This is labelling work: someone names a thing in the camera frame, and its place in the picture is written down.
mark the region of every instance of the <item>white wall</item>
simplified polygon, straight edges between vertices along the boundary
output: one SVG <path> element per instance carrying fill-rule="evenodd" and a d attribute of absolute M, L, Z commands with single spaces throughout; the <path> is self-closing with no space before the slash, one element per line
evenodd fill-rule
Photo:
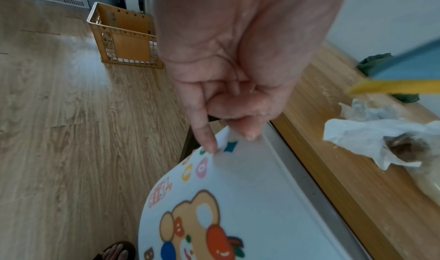
<path fill-rule="evenodd" d="M 346 0 L 327 40 L 360 61 L 397 55 L 436 38 L 440 0 Z M 440 116 L 440 96 L 423 95 L 420 102 Z"/>

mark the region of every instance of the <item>white tissue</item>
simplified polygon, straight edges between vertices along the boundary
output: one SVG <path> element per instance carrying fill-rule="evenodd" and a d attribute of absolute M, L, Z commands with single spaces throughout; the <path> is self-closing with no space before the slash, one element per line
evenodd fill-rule
<path fill-rule="evenodd" d="M 404 162 L 397 158 L 386 147 L 384 136 L 397 137 L 404 133 L 440 134 L 440 121 L 422 125 L 398 120 L 392 108 L 378 108 L 358 100 L 353 101 L 352 107 L 341 106 L 341 116 L 350 120 L 328 120 L 325 123 L 324 140 L 372 158 L 382 170 L 388 169 L 391 163 L 408 167 L 420 167 L 422 164 Z"/>

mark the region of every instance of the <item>wooden floor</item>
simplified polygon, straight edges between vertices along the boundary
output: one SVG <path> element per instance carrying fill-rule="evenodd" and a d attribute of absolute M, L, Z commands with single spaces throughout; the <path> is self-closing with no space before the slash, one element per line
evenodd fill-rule
<path fill-rule="evenodd" d="M 0 0 L 0 259 L 136 243 L 151 187 L 179 159 L 188 124 L 165 71 L 101 63 L 87 15 Z"/>

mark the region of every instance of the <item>orange plastic basket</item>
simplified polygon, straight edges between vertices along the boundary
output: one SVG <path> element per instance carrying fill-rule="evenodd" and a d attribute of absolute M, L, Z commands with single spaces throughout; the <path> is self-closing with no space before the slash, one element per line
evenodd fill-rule
<path fill-rule="evenodd" d="M 87 22 L 102 62 L 163 68 L 152 17 L 96 2 Z"/>

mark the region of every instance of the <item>sandal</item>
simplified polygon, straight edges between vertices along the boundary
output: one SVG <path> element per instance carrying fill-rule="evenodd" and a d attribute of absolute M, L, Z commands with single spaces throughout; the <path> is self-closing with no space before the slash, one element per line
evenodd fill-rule
<path fill-rule="evenodd" d="M 112 248 L 114 245 L 117 246 L 119 244 L 123 245 L 121 252 L 124 250 L 128 251 L 127 260 L 134 260 L 134 258 L 136 257 L 136 248 L 134 247 L 134 245 L 131 242 L 120 241 L 120 242 L 114 243 L 114 244 L 110 245 L 109 247 L 107 247 L 106 249 L 104 249 L 103 252 Z M 92 260 L 103 260 L 103 258 L 102 258 L 101 254 L 98 254 Z"/>

